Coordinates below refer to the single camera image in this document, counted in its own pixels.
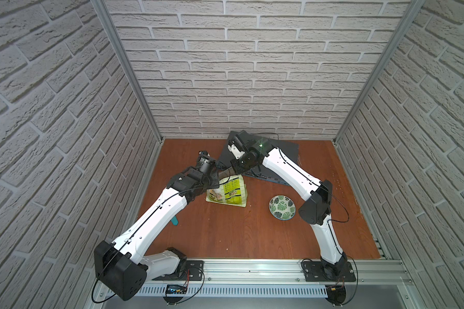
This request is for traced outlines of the green oats bag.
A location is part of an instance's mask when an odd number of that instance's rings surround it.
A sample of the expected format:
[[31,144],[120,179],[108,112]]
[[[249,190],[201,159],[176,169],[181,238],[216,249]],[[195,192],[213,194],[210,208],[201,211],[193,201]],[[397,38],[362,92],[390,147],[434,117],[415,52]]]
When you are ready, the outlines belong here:
[[219,188],[207,190],[207,202],[246,207],[247,190],[241,175],[227,176],[219,184]]

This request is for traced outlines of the green leaf pattern bowl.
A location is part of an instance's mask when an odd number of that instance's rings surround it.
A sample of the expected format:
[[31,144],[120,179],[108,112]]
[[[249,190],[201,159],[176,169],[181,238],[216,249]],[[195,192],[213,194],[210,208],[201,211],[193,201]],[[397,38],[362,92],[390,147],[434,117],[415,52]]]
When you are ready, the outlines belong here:
[[296,214],[294,202],[284,195],[277,195],[270,199],[269,210],[275,218],[282,221],[291,220]]

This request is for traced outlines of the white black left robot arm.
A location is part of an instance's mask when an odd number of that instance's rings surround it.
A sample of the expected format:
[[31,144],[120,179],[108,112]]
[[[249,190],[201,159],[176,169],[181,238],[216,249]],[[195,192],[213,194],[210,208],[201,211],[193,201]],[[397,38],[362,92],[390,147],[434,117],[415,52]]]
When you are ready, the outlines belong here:
[[219,187],[219,171],[207,173],[189,167],[171,178],[155,203],[126,232],[108,243],[101,241],[94,249],[96,282],[107,286],[127,301],[135,296],[148,276],[173,274],[181,257],[164,251],[154,262],[143,263],[149,246],[175,215],[208,189]]

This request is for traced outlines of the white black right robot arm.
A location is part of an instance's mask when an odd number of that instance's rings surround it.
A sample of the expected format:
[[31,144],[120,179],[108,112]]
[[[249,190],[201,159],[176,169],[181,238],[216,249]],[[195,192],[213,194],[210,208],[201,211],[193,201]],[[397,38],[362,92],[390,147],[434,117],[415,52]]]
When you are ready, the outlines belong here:
[[332,187],[329,182],[311,176],[286,157],[280,148],[260,144],[258,147],[239,149],[232,144],[228,150],[234,156],[231,164],[237,175],[262,165],[286,181],[304,200],[299,215],[313,229],[321,260],[332,268],[341,267],[347,262],[333,229],[330,207]]

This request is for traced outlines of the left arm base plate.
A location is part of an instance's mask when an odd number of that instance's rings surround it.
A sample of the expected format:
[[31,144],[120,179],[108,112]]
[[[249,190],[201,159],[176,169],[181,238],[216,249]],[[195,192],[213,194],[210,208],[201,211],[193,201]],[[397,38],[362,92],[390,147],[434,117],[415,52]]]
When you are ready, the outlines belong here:
[[177,270],[173,274],[160,276],[154,281],[202,281],[203,270],[203,260],[187,260],[185,263],[179,263]]

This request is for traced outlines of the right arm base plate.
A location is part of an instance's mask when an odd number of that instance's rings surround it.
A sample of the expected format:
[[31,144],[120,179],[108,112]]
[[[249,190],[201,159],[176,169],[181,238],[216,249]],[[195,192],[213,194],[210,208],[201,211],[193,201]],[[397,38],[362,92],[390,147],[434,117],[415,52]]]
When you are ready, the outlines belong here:
[[300,266],[307,282],[354,283],[357,281],[356,272],[348,261],[332,265],[324,260],[305,259],[300,262]]

